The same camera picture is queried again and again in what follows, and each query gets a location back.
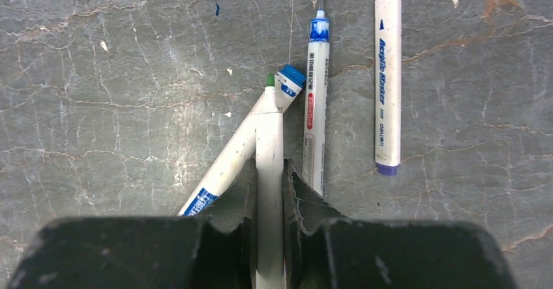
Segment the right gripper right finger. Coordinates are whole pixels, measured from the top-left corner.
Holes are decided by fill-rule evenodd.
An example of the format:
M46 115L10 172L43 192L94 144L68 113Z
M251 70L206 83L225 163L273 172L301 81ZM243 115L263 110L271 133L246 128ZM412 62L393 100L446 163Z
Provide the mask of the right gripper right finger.
M282 176L288 288L516 288L494 238L464 221L345 216L301 178Z

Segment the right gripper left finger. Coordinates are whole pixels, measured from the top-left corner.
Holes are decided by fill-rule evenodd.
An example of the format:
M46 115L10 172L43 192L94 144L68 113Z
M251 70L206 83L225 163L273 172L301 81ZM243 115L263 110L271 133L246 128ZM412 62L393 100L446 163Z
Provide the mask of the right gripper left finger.
M8 288L251 288L248 160L233 185L193 217L66 217L45 225Z

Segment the dark blue cap marker pen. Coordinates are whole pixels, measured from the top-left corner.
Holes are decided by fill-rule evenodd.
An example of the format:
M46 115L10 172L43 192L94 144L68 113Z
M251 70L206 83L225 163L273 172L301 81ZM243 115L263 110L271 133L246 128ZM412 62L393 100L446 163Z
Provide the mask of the dark blue cap marker pen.
M325 121L329 70L329 20L318 0L310 22L305 85L302 177L319 195L324 193Z

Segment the green cap marker pen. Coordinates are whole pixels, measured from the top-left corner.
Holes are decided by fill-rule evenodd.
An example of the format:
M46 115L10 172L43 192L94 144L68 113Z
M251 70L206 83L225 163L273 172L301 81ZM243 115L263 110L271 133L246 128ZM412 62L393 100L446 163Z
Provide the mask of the green cap marker pen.
M268 74L256 116L256 288L285 288L282 227L283 116L275 76Z

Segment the purple cap marker pen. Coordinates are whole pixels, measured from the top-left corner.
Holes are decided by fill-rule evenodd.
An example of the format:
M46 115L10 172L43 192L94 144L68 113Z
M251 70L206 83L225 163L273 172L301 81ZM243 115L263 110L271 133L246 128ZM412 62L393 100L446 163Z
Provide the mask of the purple cap marker pen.
M380 174L395 176L401 149L402 0L375 0L374 18L374 159Z

